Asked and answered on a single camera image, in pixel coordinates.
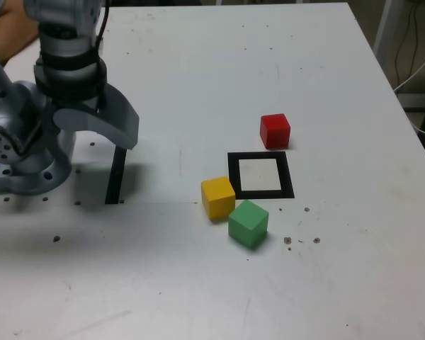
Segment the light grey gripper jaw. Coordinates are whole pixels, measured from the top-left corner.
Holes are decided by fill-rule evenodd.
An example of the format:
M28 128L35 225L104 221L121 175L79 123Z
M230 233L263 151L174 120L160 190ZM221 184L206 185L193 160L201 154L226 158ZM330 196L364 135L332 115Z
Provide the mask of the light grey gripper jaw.
M98 112L57 111L53 115L53 120L57 127L68 132L92 131L97 133L98 131Z

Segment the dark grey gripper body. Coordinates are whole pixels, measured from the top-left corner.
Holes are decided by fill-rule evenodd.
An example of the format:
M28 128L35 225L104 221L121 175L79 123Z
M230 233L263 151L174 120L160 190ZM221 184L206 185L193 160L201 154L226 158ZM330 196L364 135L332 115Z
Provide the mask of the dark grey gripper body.
M68 101L56 98L51 99L52 104L55 106L56 111L74 111L85 113L97 113L101 103L101 97L95 96L82 101Z

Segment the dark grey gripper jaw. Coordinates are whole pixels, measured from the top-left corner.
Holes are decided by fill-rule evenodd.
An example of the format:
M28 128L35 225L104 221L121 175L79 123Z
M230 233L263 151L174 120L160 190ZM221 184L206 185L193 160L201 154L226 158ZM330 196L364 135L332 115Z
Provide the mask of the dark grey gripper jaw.
M129 100L106 84L98 105L98 131L115 146L133 149L138 141L139 115Z

